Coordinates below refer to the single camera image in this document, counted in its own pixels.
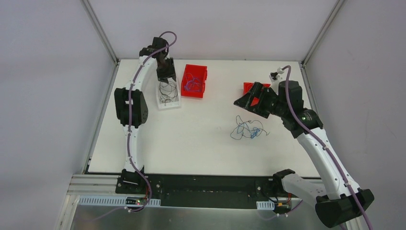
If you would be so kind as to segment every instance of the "red plastic container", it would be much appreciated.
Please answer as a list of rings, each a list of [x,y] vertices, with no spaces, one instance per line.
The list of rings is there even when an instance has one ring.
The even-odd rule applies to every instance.
[[[203,98],[206,79],[207,66],[187,64],[183,73],[180,94],[185,97]]]
[[[244,82],[244,95],[251,89],[251,87],[254,85],[254,83],[252,82]],[[271,84],[263,84],[265,87],[270,87]],[[254,98],[252,100],[251,106],[254,106],[256,104],[258,104],[259,99],[258,98]]]

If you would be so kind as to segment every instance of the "white tabletop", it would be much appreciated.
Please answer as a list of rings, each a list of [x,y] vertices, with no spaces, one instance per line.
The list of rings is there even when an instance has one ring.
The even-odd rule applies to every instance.
[[[136,59],[120,62],[89,172],[119,173],[124,168],[126,139],[116,117],[113,93],[133,77],[137,64]],[[310,108],[297,62],[175,60],[178,79],[182,78],[186,64],[207,66],[202,100],[182,98],[181,108],[160,111],[155,81],[149,81],[144,91],[149,115],[143,124],[140,144],[146,173],[261,176],[289,168],[301,176],[319,176],[280,118],[270,115],[265,119],[233,105],[242,96],[244,82],[270,83],[271,71],[291,65],[291,80],[302,86],[304,105]],[[261,121],[270,134],[232,139],[236,115],[243,121]]]

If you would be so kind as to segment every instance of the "white wall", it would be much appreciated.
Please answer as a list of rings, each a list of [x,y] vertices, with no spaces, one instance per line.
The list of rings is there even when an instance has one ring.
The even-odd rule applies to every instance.
[[[0,229],[54,229],[112,70],[79,0],[1,1]]]
[[[172,30],[176,58],[303,60],[336,0],[90,2],[119,58]]]
[[[406,1],[349,0],[307,66],[329,138],[375,202],[375,229],[406,224]]]

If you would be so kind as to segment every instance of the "wire in red bin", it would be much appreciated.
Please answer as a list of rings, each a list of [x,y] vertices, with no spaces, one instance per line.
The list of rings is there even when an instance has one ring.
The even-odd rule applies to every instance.
[[[191,73],[186,73],[185,78],[187,83],[183,87],[188,92],[201,92],[202,91],[202,81],[195,78]]]

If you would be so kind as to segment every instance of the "bundle of blue wire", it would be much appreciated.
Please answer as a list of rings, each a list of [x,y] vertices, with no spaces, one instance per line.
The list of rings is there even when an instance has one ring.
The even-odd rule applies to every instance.
[[[256,126],[250,127],[250,126],[253,126],[253,123],[255,123],[255,122],[257,122],[260,125],[260,127],[256,127]],[[242,121],[241,116],[237,115],[236,123],[237,123],[237,127],[233,130],[233,132],[230,133],[230,137],[234,140],[241,140],[243,137],[253,139],[253,138],[261,135],[262,132],[265,132],[266,135],[269,134],[267,131],[264,130],[264,125],[259,120],[244,122],[244,121]]]
[[[192,76],[191,80],[188,80],[185,86],[183,87],[188,92],[201,92],[202,91],[202,81],[196,77],[194,77],[190,73],[186,73],[185,78],[188,79],[188,74]]]

